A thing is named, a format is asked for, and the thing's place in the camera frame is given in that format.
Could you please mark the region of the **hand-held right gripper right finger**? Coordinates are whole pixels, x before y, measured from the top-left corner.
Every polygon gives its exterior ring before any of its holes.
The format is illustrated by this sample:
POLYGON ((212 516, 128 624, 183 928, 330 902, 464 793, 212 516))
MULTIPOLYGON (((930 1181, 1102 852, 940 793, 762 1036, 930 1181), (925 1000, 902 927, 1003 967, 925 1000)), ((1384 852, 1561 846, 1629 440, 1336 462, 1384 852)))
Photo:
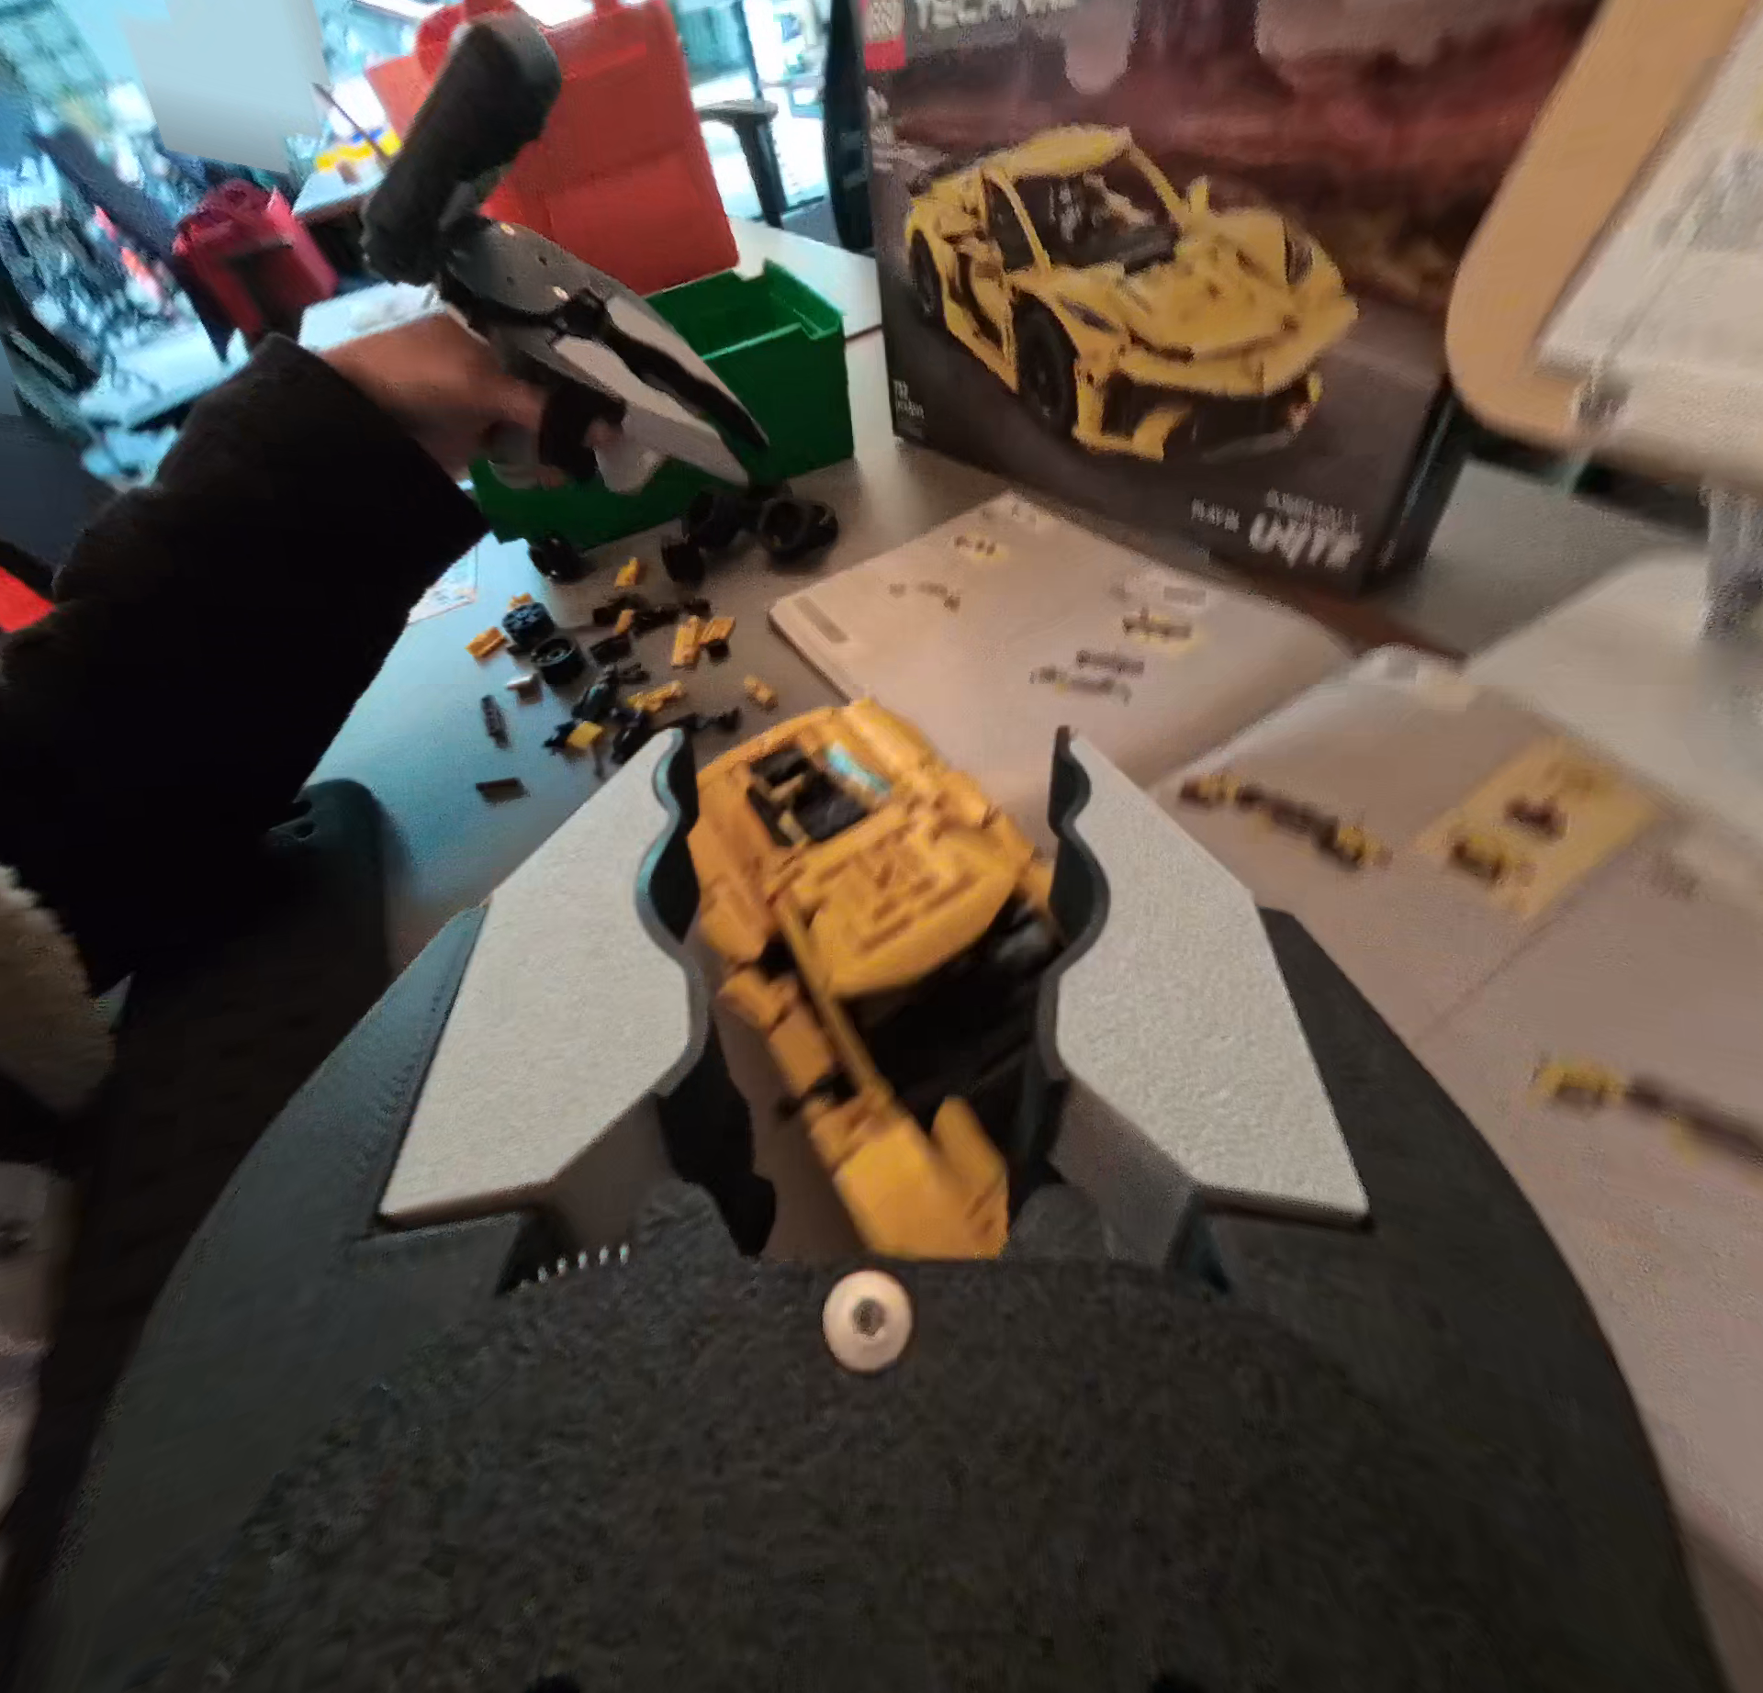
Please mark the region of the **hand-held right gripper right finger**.
POLYGON ((1062 727, 1048 824, 1062 955, 1033 1013, 1033 1143, 1112 1236, 1211 1212, 1374 1219, 1255 889, 1062 727))

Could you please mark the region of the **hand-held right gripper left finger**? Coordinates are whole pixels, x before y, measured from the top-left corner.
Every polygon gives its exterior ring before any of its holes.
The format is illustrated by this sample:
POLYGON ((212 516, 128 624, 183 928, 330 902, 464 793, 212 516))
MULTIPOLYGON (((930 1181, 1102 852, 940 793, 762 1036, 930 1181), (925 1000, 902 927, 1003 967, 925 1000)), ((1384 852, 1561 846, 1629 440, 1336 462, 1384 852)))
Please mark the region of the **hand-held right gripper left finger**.
POLYGON ((661 1103, 710 1042, 691 959, 694 745, 647 733, 486 902, 379 1219, 633 1230, 671 1178, 661 1103))

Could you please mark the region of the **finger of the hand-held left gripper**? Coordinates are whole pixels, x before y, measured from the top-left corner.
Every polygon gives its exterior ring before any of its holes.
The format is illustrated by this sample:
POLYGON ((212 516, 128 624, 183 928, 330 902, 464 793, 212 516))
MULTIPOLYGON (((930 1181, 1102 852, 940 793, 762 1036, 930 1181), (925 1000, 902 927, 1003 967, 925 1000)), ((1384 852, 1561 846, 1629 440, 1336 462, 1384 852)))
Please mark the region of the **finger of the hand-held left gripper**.
POLYGON ((710 373, 710 364, 645 296, 577 291, 553 319, 553 354, 625 407, 699 413, 735 454, 762 454, 770 433, 710 373))
POLYGON ((621 495, 645 495, 661 475, 661 463, 691 463, 727 488, 752 481, 743 454, 699 413, 625 407, 621 413, 621 495))

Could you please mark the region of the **building instruction booklet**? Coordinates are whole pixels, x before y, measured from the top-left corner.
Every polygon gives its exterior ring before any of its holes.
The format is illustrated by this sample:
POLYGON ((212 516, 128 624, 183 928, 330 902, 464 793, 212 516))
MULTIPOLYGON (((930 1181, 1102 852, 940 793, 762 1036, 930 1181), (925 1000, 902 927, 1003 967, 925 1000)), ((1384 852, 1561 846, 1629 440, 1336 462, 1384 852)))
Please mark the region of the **building instruction booklet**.
POLYGON ((777 630, 1048 840, 1092 733, 1295 915, 1491 1143, 1635 1395, 1759 1690, 1759 852, 1536 705, 997 495, 777 630))

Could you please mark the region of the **yellow brick toy car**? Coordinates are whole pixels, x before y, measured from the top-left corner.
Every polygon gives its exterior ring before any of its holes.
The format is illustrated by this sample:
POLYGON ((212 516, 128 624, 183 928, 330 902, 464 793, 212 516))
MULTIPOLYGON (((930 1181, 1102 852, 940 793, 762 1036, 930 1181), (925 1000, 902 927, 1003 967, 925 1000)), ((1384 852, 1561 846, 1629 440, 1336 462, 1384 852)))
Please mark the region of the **yellow brick toy car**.
POLYGON ((881 1257, 997 1257, 1049 859, 881 698, 799 710, 694 777, 718 1013, 777 1075, 881 1257))

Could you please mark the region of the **person's left forearm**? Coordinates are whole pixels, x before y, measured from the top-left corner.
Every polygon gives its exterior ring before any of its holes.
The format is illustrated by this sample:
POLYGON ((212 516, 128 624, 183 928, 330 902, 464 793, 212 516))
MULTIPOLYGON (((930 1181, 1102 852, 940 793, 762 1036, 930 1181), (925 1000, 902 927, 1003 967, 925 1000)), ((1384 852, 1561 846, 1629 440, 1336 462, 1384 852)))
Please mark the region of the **person's left forearm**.
POLYGON ((0 834, 90 993, 235 889, 478 539, 478 497, 285 341, 82 534, 7 645, 0 834))

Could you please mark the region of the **grey desk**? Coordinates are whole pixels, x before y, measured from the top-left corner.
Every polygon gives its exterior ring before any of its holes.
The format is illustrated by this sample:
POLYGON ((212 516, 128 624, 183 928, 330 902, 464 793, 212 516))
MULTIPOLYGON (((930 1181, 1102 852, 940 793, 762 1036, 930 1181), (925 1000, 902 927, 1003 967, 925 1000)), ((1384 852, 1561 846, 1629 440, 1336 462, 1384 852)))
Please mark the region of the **grey desk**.
MULTIPOLYGON (((783 263, 845 310, 856 462, 807 475, 807 495, 837 509, 837 543, 807 574, 777 574, 762 562, 710 574, 710 597, 743 621, 735 652, 752 660, 752 674, 799 710, 830 698, 830 677, 770 630, 770 602, 930 534, 938 525, 995 497, 1003 481, 892 435, 881 335, 892 296, 873 260, 762 222, 735 222, 735 242, 743 278, 783 263)), ((1429 648, 1454 660, 1504 645, 1519 624, 1583 589, 1599 574, 1674 539, 1662 525, 1568 497, 1561 488, 1504 463, 1472 463, 1448 475, 1444 534, 1419 567, 1365 597, 1332 597, 1305 578, 1295 586, 1211 567, 1175 534, 1088 516, 1072 505, 1049 509, 1166 567, 1295 602, 1346 648, 1429 648)), ((478 607, 406 624, 379 682, 321 759, 321 778, 360 778, 393 815, 399 967, 406 967, 464 902, 486 898, 524 858, 533 858, 539 840, 553 840, 591 793, 591 778, 579 778, 570 764, 539 764, 539 710, 524 710, 517 764, 493 764, 493 741, 478 715, 486 668, 464 660, 464 640, 529 586, 533 567, 517 543, 478 543, 478 607)))

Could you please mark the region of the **person's left hand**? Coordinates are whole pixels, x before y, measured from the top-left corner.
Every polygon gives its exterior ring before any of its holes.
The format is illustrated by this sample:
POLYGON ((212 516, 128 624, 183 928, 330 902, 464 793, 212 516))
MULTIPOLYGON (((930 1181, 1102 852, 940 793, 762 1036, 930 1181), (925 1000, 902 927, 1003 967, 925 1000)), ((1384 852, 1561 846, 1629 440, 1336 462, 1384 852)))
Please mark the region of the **person's left hand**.
POLYGON ((539 462, 547 391, 506 373, 456 314, 416 314, 330 346, 321 364, 393 413, 451 481, 464 481, 478 462, 501 462, 539 488, 564 481, 564 470, 539 462))

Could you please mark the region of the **green plastic bin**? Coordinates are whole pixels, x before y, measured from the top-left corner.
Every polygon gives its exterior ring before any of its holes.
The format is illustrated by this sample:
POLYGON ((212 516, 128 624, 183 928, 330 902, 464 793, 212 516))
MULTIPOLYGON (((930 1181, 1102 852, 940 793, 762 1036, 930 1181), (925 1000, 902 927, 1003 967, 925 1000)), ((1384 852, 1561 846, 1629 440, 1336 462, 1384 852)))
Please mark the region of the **green plastic bin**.
MULTIPOLYGON (((856 454, 845 310, 799 272, 762 260, 760 272, 668 285, 647 304, 762 426, 770 446, 752 462, 762 488, 856 454)), ((564 534, 595 549, 671 525, 694 495, 722 495, 722 481, 694 463, 661 463, 638 495, 611 495, 605 481, 506 488, 493 463, 474 463, 474 495, 493 539, 564 534)))

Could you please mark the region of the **red felt bag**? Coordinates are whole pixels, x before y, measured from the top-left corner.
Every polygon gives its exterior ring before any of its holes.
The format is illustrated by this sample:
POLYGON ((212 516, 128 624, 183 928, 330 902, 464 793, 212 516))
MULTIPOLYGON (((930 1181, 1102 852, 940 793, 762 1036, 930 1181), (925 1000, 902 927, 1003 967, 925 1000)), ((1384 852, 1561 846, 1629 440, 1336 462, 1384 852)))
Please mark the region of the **red felt bag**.
MULTIPOLYGON (((451 58, 456 27, 517 0, 461 0, 422 24, 406 58, 367 70, 367 85, 416 139, 416 117, 451 58)), ((694 121, 691 70, 668 0, 585 0, 539 27, 564 62, 564 96, 486 197, 486 217, 539 232, 633 291, 691 285, 743 263, 710 153, 694 121)))

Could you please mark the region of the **pile of yellow black pieces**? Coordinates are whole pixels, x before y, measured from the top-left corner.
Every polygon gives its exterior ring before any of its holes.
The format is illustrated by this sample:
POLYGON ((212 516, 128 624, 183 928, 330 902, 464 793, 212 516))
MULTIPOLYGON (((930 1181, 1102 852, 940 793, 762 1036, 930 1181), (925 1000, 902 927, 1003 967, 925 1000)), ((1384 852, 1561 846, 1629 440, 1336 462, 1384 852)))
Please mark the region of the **pile of yellow black pieces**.
POLYGON ((638 578, 633 556, 579 624, 517 589, 493 624, 464 640, 474 668, 506 668, 506 682, 478 695, 501 764, 517 759, 517 710, 547 710, 539 759, 591 778, 621 777, 661 733, 722 741, 783 710, 777 682, 735 677, 735 621, 718 602, 645 597, 638 578))

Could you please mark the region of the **dark perforated panel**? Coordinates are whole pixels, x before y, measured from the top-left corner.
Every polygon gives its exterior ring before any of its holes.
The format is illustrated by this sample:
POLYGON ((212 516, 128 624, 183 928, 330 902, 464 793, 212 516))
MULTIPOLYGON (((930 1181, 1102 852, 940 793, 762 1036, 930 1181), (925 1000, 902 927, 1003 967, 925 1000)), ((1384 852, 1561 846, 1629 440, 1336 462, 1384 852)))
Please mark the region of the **dark perforated panel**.
POLYGON ((311 778, 262 834, 262 902, 311 978, 384 990, 384 809, 360 778, 311 778))

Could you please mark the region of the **toy car set box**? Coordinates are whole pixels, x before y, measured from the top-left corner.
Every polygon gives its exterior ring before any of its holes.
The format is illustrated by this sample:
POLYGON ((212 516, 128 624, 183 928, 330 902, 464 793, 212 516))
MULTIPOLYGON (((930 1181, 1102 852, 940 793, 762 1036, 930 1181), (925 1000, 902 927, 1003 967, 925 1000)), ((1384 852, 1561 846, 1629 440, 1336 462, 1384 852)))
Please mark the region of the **toy car set box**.
POLYGON ((892 433, 1261 578, 1415 574, 1448 296, 1600 0, 834 0, 892 433))

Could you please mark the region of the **wooden board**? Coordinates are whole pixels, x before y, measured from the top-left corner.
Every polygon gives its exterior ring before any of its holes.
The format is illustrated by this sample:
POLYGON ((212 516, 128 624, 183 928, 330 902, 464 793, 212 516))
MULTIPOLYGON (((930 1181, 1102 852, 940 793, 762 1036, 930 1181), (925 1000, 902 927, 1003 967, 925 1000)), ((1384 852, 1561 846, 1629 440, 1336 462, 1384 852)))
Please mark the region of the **wooden board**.
POLYGON ((1759 387, 1709 373, 1550 373, 1539 335, 1641 168, 1700 102, 1759 0, 1600 0, 1500 182, 1448 304, 1460 401, 1527 446, 1759 495, 1759 387))

